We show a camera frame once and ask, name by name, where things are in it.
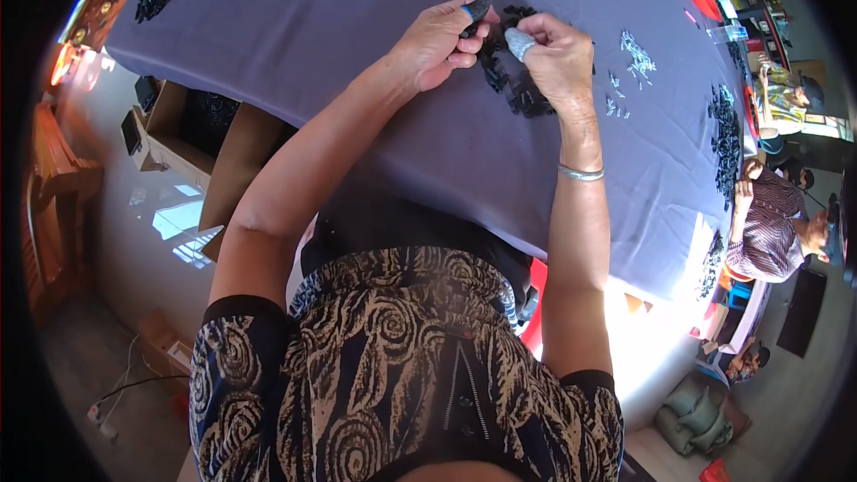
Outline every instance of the box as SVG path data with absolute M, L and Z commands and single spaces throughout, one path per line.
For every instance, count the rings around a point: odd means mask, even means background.
M 143 360 L 152 372 L 159 376 L 190 375 L 193 344 L 170 326 L 163 310 L 155 309 L 137 325 L 140 327 Z M 160 380 L 160 382 L 174 395 L 188 394 L 187 378 Z
M 164 171 L 166 168 L 160 162 L 157 162 L 152 157 L 152 148 L 149 145 L 149 138 L 146 134 L 146 124 L 148 118 L 143 113 L 143 109 L 134 105 L 131 107 L 131 118 L 134 120 L 134 127 L 137 130 L 137 135 L 140 138 L 140 148 L 131 154 L 131 160 L 134 161 L 134 166 L 142 172 Z
M 214 163 L 205 203 L 202 204 L 199 231 L 229 224 L 247 187 L 274 150 L 283 145 L 293 131 L 294 127 L 270 113 L 246 103 L 241 104 Z M 214 262 L 217 262 L 220 254 L 223 235 L 221 229 L 200 250 Z
M 184 112 L 187 88 L 165 82 L 146 124 L 146 135 L 153 159 L 175 170 L 203 191 L 208 189 L 214 159 L 178 137 L 178 125 Z
M 215 161 L 177 136 L 186 98 L 187 88 L 165 82 L 146 125 L 146 134 L 157 162 L 177 171 L 206 193 L 200 229 L 210 229 L 229 221 L 241 195 L 270 157 L 284 122 L 241 103 Z

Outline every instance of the hair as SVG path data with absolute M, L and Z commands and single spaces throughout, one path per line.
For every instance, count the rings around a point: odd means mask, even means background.
M 763 366 L 767 365 L 769 359 L 770 359 L 770 349 L 768 349 L 764 345 L 760 346 L 758 348 L 758 357 L 756 359 L 756 361 L 758 363 L 758 368 L 762 368 Z
M 804 187 L 804 190 L 809 190 L 810 188 L 812 188 L 812 185 L 815 184 L 815 175 L 812 173 L 812 170 L 810 170 L 810 168 L 807 168 L 807 170 L 804 172 L 804 180 L 807 182 L 807 185 Z
M 789 156 L 786 160 L 777 164 L 774 169 L 782 171 L 784 174 L 788 172 L 788 180 L 796 187 L 800 184 L 800 170 L 803 169 L 803 162 L 799 158 Z M 812 182 L 815 182 L 815 176 L 812 177 Z
M 809 99 L 809 106 L 807 108 L 813 112 L 820 112 L 824 106 L 824 90 L 821 88 L 821 84 L 816 79 L 808 77 L 801 72 L 798 74 L 800 76 L 800 87 L 803 88 L 804 94 Z

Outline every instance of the hat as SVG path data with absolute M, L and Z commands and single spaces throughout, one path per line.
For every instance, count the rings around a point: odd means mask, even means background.
M 800 77 L 800 87 L 804 89 L 804 93 L 809 99 L 809 108 L 813 112 L 820 112 L 821 107 L 824 106 L 824 90 L 821 89 L 821 85 L 816 79 L 808 77 L 801 71 L 798 71 L 798 76 Z
M 842 238 L 839 215 L 839 201 L 835 194 L 830 194 L 827 200 L 827 244 L 822 252 L 830 258 L 830 264 L 842 264 Z

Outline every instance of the power strip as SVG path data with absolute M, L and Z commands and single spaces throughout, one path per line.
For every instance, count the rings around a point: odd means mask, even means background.
M 98 426 L 99 433 L 106 437 L 108 441 L 114 443 L 116 438 L 119 437 L 119 433 L 116 431 L 113 426 L 104 420 L 104 416 L 101 413 L 99 407 L 95 404 L 92 404 L 89 411 L 87 411 L 87 419 L 89 419 L 93 424 Z

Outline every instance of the swirl pattern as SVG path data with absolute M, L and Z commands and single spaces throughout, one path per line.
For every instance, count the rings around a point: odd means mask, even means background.
M 289 305 L 300 332 L 287 341 L 271 326 L 283 318 L 276 305 L 270 316 L 244 316 L 216 302 L 191 378 L 201 478 L 367 480 L 444 443 L 439 402 L 460 394 L 451 396 L 444 358 L 455 332 L 466 332 L 470 387 L 497 457 L 516 461 L 524 479 L 616 480 L 616 397 L 561 385 L 498 311 L 510 301 L 508 281 L 487 262 L 417 247 L 350 255 L 310 274 Z

